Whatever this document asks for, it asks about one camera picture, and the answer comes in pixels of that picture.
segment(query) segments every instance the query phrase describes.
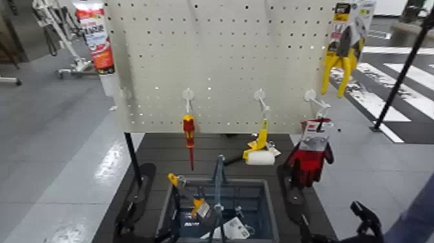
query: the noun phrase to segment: caulk tube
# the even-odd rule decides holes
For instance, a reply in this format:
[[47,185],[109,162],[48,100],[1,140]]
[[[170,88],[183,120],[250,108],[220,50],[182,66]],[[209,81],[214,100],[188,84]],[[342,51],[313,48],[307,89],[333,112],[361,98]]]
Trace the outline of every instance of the caulk tube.
[[114,70],[112,47],[104,20],[104,2],[102,0],[73,0],[72,4],[77,9],[81,29],[92,55],[96,72],[101,79],[104,93],[112,97],[114,85],[119,78]]

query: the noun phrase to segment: gray plastic bin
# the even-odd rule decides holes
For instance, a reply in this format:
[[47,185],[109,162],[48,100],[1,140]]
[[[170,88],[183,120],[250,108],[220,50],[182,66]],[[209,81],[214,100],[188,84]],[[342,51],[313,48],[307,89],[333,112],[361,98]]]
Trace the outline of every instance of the gray plastic bin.
[[[198,194],[205,193],[205,201],[211,206],[214,205],[214,184],[209,178],[186,177],[186,188]],[[241,206],[244,217],[240,220],[254,228],[254,234],[245,240],[227,240],[227,242],[263,242],[277,243],[279,241],[276,219],[273,206],[270,200],[268,183],[266,180],[255,179],[227,179],[227,184],[222,185],[221,203],[224,207],[223,220],[229,221],[233,218],[231,212],[235,207]],[[175,209],[174,187],[169,186],[167,196],[158,222],[158,231],[161,228],[171,226],[171,217]],[[192,202],[181,197],[180,212],[180,238],[178,242],[206,242],[207,239],[200,239],[206,229],[200,227],[195,218],[191,218],[193,209]],[[221,242],[221,239],[214,239],[214,242]]]

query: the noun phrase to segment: blue object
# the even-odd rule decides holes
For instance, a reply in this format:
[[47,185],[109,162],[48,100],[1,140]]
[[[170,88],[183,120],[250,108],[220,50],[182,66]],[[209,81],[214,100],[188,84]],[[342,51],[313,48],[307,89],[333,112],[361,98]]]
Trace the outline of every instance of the blue object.
[[434,174],[384,235],[385,243],[424,243],[434,232]]

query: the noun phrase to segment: white equipment stand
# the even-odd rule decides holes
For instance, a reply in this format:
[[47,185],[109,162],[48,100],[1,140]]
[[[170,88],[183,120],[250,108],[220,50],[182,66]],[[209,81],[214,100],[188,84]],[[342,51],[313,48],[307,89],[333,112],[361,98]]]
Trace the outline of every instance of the white equipment stand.
[[58,78],[63,78],[64,73],[69,73],[71,75],[77,75],[77,76],[98,75],[98,73],[95,70],[93,70],[92,72],[86,71],[92,66],[92,61],[87,61],[85,58],[80,57],[77,54],[77,52],[74,50],[70,38],[67,38],[64,35],[62,29],[59,26],[58,23],[60,23],[61,20],[52,10],[52,6],[53,4],[50,4],[49,0],[33,0],[32,2],[32,7],[36,10],[42,11],[45,15],[42,20],[37,21],[38,25],[40,27],[44,27],[48,25],[53,26],[54,30],[57,32],[62,42],[66,45],[69,52],[74,57],[74,64],[71,64],[71,69],[59,69],[57,71]]
[[0,76],[0,83],[13,83],[17,86],[20,86],[23,84],[21,82],[21,80],[19,80],[19,78],[6,78],[6,77],[2,77],[2,76]]

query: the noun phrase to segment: black stand base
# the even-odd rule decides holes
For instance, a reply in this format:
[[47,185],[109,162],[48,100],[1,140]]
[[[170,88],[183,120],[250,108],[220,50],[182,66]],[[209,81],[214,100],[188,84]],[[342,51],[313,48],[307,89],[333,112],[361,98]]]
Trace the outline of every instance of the black stand base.
[[310,212],[303,191],[291,185],[291,169],[279,165],[277,176],[287,216],[296,224],[301,222],[302,215],[310,221]]
[[146,210],[146,203],[154,182],[156,167],[154,164],[143,164],[139,167],[141,186],[133,180],[122,209],[115,221],[115,237],[124,233],[133,232],[134,223],[137,222]]
[[379,128],[375,128],[375,126],[369,127],[369,129],[371,129],[373,132],[382,132]]

